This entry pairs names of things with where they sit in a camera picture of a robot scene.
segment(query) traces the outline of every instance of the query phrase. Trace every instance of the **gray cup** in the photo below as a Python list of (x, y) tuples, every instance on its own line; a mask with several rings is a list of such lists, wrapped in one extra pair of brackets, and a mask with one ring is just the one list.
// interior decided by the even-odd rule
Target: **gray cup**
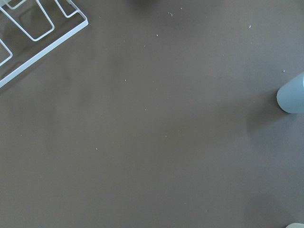
[(282, 86), (276, 99), (285, 112), (304, 113), (304, 72)]

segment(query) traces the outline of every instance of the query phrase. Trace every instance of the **dark gray surface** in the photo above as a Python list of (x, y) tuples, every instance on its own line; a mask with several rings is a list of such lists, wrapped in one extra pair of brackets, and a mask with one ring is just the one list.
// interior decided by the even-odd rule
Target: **dark gray surface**
[(0, 227), (304, 222), (304, 116), (275, 100), (302, 0), (75, 2), (89, 27), (0, 91)]

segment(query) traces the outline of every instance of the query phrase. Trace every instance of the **gray cylindrical object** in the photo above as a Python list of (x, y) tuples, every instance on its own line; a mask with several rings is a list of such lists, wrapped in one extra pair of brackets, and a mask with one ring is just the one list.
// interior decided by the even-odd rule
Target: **gray cylindrical object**
[(276, 99), (285, 112), (304, 113), (304, 72), (282, 86)]

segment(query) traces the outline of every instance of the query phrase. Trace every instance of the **light blue bottle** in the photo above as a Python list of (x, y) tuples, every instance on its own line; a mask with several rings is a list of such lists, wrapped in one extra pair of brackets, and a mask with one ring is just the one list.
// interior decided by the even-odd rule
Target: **light blue bottle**
[(286, 228), (304, 228), (304, 225), (300, 223), (293, 223), (287, 226)]
[(285, 112), (304, 113), (304, 72), (282, 86), (276, 99)]

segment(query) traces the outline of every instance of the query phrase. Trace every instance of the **white wire rack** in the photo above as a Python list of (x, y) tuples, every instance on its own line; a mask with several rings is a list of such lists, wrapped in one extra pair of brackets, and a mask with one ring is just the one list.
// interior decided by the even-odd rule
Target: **white wire rack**
[[(30, 32), (27, 31), (22, 26), (22, 24), (20, 22), (17, 22), (17, 20), (15, 20), (14, 17), (11, 16), (11, 14), (10, 14), (10, 11), (12, 12), (15, 10), (19, 10), (19, 8), (22, 8), (22, 5), (25, 4), (26, 1), (27, 0), (19, 0), (19, 1), (17, 1), (17, 3), (16, 3), (16, 1), (14, 1), (15, 5), (13, 6), (13, 4), (11, 3), (11, 0), (0, 0), (0, 12), (2, 12), (11, 21), (12, 25), (17, 26), (22, 31), (22, 33), (31, 40), (31, 42), (38, 43), (38, 42), (41, 42), (41, 40), (43, 40), (43, 38), (46, 38), (47, 36), (49, 36), (49, 34), (56, 31), (56, 26), (55, 26), (52, 18), (50, 18), (50, 16), (48, 15), (47, 10), (45, 9), (45, 6), (40, 2), (40, 0), (35, 0), (36, 4), (38, 5), (38, 7), (42, 11), (44, 17), (47, 19), (47, 21), (49, 23), (49, 29), (46, 32), (44, 32), (43, 34), (38, 35), (37, 37), (34, 37), (34, 35), (31, 35)], [(70, 6), (73, 7), (73, 11), (69, 14), (67, 14), (66, 10), (64, 10), (62, 3), (60, 3), (58, 0), (53, 0), (53, 1), (56, 3), (55, 6), (57, 6), (60, 9), (61, 13), (64, 15), (64, 17), (66, 19), (72, 18), (76, 14), (79, 14), (82, 17), (82, 22), (78, 23), (78, 25), (76, 25), (75, 27), (70, 29), (64, 35), (58, 37), (55, 41), (48, 43), (48, 45), (46, 47), (44, 47), (43, 49), (38, 51), (34, 56), (31, 56), (29, 59), (24, 61), (20, 66), (13, 69), (7, 75), (2, 77), (2, 79), (0, 80), (0, 88), (3, 87), (5, 84), (7, 84), (10, 80), (15, 78), (18, 74), (20, 74), (22, 71), (24, 71), (30, 65), (32, 65), (33, 63), (38, 61), (40, 58), (42, 58), (48, 52), (50, 52), (51, 50), (56, 48), (58, 45), (60, 45), (61, 43), (63, 43), (64, 41), (66, 41), (71, 36), (73, 36), (78, 31), (80, 31), (81, 29), (83, 29), (85, 26), (88, 25), (86, 16), (75, 5), (75, 3), (72, 0), (62, 0), (62, 1), (66, 1)], [(1, 70), (1, 68), (5, 67), (5, 65), (8, 64), (9, 61), (13, 58), (14, 52), (11, 51), (11, 49), (8, 47), (8, 45), (6, 45), (4, 43), (4, 41), (1, 39), (0, 39), (0, 46), (3, 46), (4, 47), (3, 50), (5, 50), (7, 52), (7, 56), (4, 58), (4, 60), (0, 60), (0, 70)]]

